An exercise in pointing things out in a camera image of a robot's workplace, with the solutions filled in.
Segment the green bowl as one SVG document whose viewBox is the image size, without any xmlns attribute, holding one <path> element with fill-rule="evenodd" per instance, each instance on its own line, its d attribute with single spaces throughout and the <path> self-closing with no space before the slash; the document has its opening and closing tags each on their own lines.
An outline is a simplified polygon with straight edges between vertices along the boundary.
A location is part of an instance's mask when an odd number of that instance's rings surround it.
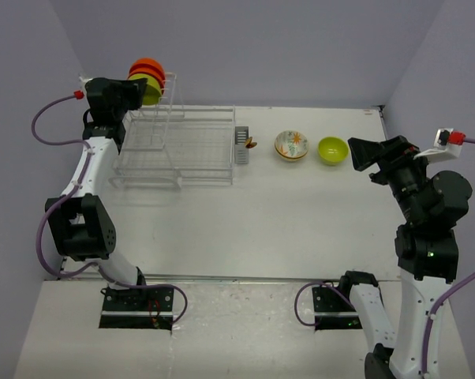
<svg viewBox="0 0 475 379">
<path fill-rule="evenodd" d="M 161 100 L 163 90 L 157 79 L 146 73 L 136 73 L 128 77 L 129 81 L 145 79 L 146 89 L 144 92 L 144 98 L 142 100 L 143 106 L 154 106 Z"/>
<path fill-rule="evenodd" d="M 338 137 L 322 138 L 317 147 L 321 162 L 328 166 L 337 166 L 348 157 L 350 150 L 347 143 Z"/>
</svg>

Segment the orange bowl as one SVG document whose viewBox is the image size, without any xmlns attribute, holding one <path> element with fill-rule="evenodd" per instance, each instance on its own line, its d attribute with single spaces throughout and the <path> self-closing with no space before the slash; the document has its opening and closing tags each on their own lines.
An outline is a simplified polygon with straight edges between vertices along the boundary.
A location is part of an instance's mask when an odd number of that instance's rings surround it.
<svg viewBox="0 0 475 379">
<path fill-rule="evenodd" d="M 134 70 L 146 68 L 154 70 L 163 77 L 165 76 L 165 71 L 162 65 L 153 58 L 140 58 L 136 60 L 129 68 L 129 72 L 131 73 Z"/>
<path fill-rule="evenodd" d="M 165 74 L 157 70 L 156 68 L 150 68 L 147 66 L 142 66 L 142 67 L 138 66 L 129 72 L 129 77 L 131 77 L 134 74 L 139 74 L 139 73 L 154 77 L 162 87 L 165 85 L 165 79 L 166 79 Z"/>
</svg>

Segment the floral patterned yellow bowl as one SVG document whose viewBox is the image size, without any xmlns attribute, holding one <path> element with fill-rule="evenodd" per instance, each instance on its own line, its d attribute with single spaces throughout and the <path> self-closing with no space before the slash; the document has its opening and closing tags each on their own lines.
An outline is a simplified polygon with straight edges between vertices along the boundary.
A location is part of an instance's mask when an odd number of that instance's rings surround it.
<svg viewBox="0 0 475 379">
<path fill-rule="evenodd" d="M 309 150 L 309 141 L 301 132 L 285 130 L 276 136 L 274 148 L 287 156 L 294 157 L 304 150 Z"/>
</svg>

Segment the blue patterned yellow bowl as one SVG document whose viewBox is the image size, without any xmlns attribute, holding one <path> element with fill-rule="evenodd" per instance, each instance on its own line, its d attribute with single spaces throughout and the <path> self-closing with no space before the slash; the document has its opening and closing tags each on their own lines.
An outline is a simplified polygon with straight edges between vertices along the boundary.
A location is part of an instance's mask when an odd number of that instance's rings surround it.
<svg viewBox="0 0 475 379">
<path fill-rule="evenodd" d="M 290 156 L 287 156 L 285 154 L 283 154 L 282 152 L 280 152 L 278 149 L 275 150 L 276 153 L 278 154 L 279 158 L 284 160 L 285 162 L 297 162 L 297 161 L 300 161 L 302 160 L 307 154 L 308 154 L 308 150 L 304 150 L 301 152 L 300 155 L 296 155 L 294 157 L 290 157 Z"/>
</svg>

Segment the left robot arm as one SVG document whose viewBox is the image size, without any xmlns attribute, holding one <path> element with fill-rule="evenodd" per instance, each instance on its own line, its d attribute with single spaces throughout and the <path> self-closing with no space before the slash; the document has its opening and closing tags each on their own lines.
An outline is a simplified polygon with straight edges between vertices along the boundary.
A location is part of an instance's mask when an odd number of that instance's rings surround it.
<svg viewBox="0 0 475 379">
<path fill-rule="evenodd" d="M 82 116 L 83 133 L 77 139 L 82 154 L 61 195 L 47 199 L 36 234 L 38 254 L 42 253 L 43 229 L 48 226 L 58 253 L 82 264 L 74 272 L 56 272 L 39 257 L 47 272 L 68 279 L 93 268 L 111 289 L 122 291 L 121 300 L 131 310 L 141 310 L 148 304 L 149 291 L 141 270 L 117 252 L 117 231 L 100 195 L 122 151 L 124 117 L 129 111 L 140 109 L 146 87 L 145 79 L 120 81 L 96 77 L 74 93 L 74 98 L 88 101 Z"/>
</svg>

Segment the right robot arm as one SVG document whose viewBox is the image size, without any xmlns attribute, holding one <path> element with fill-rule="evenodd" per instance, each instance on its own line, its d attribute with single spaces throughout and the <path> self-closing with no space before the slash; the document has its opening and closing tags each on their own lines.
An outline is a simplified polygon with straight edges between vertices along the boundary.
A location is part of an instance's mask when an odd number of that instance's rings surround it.
<svg viewBox="0 0 475 379">
<path fill-rule="evenodd" d="M 406 220 L 395 237 L 402 285 L 398 331 L 373 275 L 348 271 L 338 286 L 339 305 L 356 310 L 366 335 L 365 377 L 437 378 L 443 303 L 458 270 L 454 227 L 469 211 L 473 189 L 454 171 L 429 178 L 428 158 L 403 136 L 383 142 L 352 137 L 348 145 L 355 170 L 378 165 L 371 181 L 391 188 Z"/>
</svg>

